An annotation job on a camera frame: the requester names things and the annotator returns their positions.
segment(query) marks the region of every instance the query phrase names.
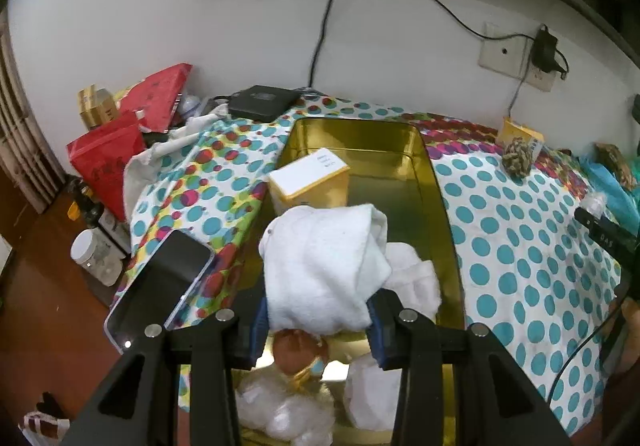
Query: striped curtain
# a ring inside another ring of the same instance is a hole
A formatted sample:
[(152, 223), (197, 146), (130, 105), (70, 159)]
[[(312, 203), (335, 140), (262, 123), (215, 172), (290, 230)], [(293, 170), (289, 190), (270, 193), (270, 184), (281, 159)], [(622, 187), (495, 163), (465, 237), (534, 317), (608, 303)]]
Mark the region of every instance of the striped curtain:
[(65, 181), (22, 90), (6, 10), (0, 13), (0, 167), (38, 213), (53, 202)]

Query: metal bolt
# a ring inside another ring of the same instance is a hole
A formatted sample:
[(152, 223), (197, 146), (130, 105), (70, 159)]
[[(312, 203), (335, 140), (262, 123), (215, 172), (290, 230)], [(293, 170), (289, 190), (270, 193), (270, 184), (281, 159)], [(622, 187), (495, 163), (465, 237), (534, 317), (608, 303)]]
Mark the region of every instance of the metal bolt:
[(418, 313), (413, 309), (402, 309), (398, 315), (402, 321), (407, 323), (414, 322), (418, 319)]
[(147, 325), (145, 329), (145, 336), (147, 338), (155, 338), (159, 336), (162, 332), (162, 326), (157, 323), (152, 323), (151, 325)]
[(484, 323), (472, 323), (469, 326), (471, 332), (478, 336), (479, 338), (484, 338), (489, 334), (489, 327), (487, 327)]
[(216, 312), (216, 320), (218, 321), (229, 321), (233, 319), (236, 315), (231, 309), (220, 309)]

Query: smartphone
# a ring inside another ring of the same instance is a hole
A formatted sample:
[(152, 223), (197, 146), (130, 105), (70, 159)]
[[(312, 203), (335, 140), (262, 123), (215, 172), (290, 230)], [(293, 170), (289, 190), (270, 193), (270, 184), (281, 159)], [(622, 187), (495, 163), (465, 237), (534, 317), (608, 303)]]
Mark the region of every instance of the smartphone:
[(180, 230), (172, 230), (153, 251), (104, 321), (104, 333), (122, 354), (145, 328), (165, 328), (214, 268), (214, 252)]

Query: plastic jar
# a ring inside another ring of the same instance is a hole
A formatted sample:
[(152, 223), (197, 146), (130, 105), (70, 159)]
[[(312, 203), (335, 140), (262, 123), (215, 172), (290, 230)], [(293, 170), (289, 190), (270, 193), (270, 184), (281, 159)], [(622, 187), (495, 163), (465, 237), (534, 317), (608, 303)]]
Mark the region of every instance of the plastic jar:
[(95, 230), (84, 230), (71, 245), (71, 258), (104, 285), (113, 285), (122, 272), (122, 261)]

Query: red plastic bag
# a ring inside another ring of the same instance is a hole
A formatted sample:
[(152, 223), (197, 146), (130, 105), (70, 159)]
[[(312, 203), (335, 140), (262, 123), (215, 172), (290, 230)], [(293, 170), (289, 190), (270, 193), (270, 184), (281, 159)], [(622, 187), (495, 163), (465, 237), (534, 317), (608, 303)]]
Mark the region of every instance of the red plastic bag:
[(166, 132), (191, 67), (191, 64), (177, 64), (145, 78), (120, 100), (120, 112), (140, 112), (139, 123), (143, 129)]
[(71, 164), (121, 221), (126, 219), (122, 198), (124, 167), (145, 149), (138, 117), (133, 112), (123, 113), (66, 146)]

